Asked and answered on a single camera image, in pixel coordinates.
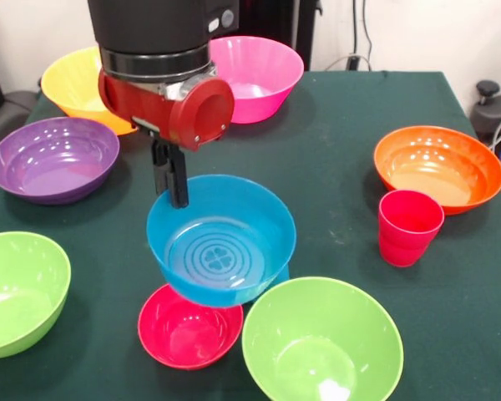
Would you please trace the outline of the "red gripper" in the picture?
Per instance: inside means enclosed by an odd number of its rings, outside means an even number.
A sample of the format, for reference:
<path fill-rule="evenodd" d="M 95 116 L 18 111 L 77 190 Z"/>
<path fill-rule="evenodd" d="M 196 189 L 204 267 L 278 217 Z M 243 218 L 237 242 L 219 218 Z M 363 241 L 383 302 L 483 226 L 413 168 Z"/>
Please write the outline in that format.
<path fill-rule="evenodd" d="M 134 126 L 153 130 L 172 143 L 152 142 L 154 186 L 156 194 L 161 195 L 168 184 L 172 206 L 185 208 L 189 195 L 185 154 L 180 147 L 196 151 L 225 133 L 235 107 L 228 83 L 197 75 L 172 85 L 167 94 L 159 94 L 102 71 L 99 94 L 113 114 Z"/>

